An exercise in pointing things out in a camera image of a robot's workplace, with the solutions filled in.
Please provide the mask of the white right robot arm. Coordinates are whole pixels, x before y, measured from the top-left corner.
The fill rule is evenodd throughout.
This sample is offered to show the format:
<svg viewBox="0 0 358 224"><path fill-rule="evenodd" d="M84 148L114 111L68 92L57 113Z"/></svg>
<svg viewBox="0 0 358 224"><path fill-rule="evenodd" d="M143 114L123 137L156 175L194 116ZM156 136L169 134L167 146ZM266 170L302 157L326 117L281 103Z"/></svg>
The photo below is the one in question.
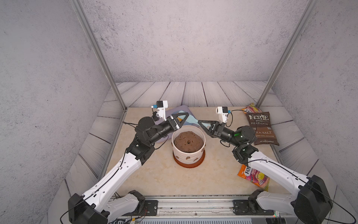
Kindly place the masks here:
<svg viewBox="0 0 358 224"><path fill-rule="evenodd" d="M297 173L270 159L252 145L255 130L242 126L233 131L218 121L199 120L201 128L212 138L234 146L232 151L240 163L259 172L284 187L288 194L256 191L253 199L262 210L275 210L296 215L305 224L321 224L333 208L322 178Z"/></svg>

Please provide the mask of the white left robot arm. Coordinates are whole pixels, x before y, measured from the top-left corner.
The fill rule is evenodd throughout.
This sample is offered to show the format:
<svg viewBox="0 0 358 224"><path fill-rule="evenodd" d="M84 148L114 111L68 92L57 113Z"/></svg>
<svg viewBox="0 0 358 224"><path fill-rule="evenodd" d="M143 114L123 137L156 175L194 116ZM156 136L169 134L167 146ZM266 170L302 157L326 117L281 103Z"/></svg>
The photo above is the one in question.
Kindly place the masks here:
<svg viewBox="0 0 358 224"><path fill-rule="evenodd" d="M145 197L136 190L111 200L120 186L150 158L155 143L179 130L189 113L176 113L156 125L153 117L143 117L138 124L131 123L135 136L120 161L92 188L82 195L74 194L68 200L69 222L72 224L109 224L124 215L141 215Z"/></svg>

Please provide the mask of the white ceramic pot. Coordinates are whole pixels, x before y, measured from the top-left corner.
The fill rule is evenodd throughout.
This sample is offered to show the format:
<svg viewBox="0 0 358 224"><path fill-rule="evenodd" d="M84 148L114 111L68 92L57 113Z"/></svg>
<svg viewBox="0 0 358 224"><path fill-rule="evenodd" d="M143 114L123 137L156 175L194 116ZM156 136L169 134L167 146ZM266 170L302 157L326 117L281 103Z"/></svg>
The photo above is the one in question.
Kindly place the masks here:
<svg viewBox="0 0 358 224"><path fill-rule="evenodd" d="M187 132L187 131L191 131L194 132L195 134L197 134L198 136L200 136L203 141L204 141L204 146L197 152L194 153L184 153L180 150L178 150L176 148L176 146L174 145L174 139L182 132ZM172 143L172 151L173 154L176 156L176 158L184 163L184 164L193 164L195 163L198 159L200 159L203 155L203 151L205 151L205 146L206 146L206 137L204 135L204 133L201 131L201 129L195 127L195 126L183 126L182 128L180 128L178 131L175 131L172 134L172 139L171 139L171 143Z"/></svg>

